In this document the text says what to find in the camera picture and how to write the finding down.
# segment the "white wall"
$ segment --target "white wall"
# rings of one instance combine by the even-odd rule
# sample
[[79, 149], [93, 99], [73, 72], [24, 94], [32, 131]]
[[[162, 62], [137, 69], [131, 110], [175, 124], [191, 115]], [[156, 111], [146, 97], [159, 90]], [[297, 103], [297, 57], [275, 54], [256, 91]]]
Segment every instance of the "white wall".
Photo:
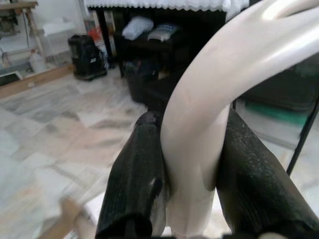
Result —
[[[35, 23], [38, 28], [55, 18], [64, 17], [72, 21], [76, 26], [77, 33], [85, 33], [85, 26], [79, 8], [78, 0], [38, 0], [39, 5], [32, 10]], [[13, 52], [27, 48], [26, 35], [22, 15], [18, 16], [16, 30], [20, 33], [15, 36], [3, 37], [0, 40], [0, 47], [4, 52]], [[30, 46], [35, 47], [33, 38], [29, 38]]]

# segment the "black chair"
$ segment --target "black chair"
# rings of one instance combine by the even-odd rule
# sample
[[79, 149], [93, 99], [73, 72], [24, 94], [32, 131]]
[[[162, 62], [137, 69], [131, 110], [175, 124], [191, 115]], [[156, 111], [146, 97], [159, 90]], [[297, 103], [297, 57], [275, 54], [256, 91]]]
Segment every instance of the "black chair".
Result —
[[[286, 70], [248, 90], [240, 98], [308, 115], [299, 143], [287, 168], [287, 173], [290, 175], [319, 111], [319, 78], [302, 77], [293, 70]], [[236, 108], [236, 101], [233, 103], [233, 108]]]

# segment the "marble floor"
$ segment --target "marble floor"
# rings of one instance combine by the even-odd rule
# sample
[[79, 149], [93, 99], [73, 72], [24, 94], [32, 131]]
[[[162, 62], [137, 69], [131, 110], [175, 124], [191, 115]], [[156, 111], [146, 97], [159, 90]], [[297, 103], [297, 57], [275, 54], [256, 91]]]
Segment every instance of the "marble floor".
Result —
[[[132, 102], [118, 69], [92, 82], [68, 75], [1, 99], [0, 238], [37, 238], [61, 214], [61, 198], [70, 196], [85, 204], [100, 195], [112, 163], [145, 111]], [[281, 128], [280, 142], [286, 137], [291, 146], [291, 134], [298, 139], [299, 129], [294, 126], [280, 127], [275, 120], [247, 111], [243, 104], [238, 112], [257, 131]], [[317, 120], [292, 180], [319, 216], [318, 139]], [[287, 167], [291, 147], [271, 137], [264, 136], [263, 142]], [[218, 238], [227, 232], [215, 196], [205, 236]]]

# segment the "white plastic pipe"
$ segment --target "white plastic pipe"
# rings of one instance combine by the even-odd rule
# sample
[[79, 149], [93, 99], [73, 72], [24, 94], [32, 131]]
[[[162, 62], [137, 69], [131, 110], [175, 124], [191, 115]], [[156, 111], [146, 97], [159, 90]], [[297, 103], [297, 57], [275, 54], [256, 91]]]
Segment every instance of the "white plastic pipe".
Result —
[[253, 5], [220, 29], [183, 74], [161, 129], [171, 186], [167, 219], [177, 236], [199, 235], [207, 226], [229, 104], [319, 52], [318, 6], [319, 0]]

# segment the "wooden shelf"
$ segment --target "wooden shelf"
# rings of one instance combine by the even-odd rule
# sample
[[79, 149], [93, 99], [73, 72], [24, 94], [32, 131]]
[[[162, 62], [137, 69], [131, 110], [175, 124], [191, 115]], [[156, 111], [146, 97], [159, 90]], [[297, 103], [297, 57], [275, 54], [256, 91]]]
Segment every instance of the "wooden shelf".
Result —
[[17, 3], [10, 3], [10, 4], [0, 4], [0, 11], [16, 10], [16, 9], [23, 9], [23, 8], [35, 8], [36, 5], [38, 5], [37, 1], [25, 1], [25, 2], [17, 2]]

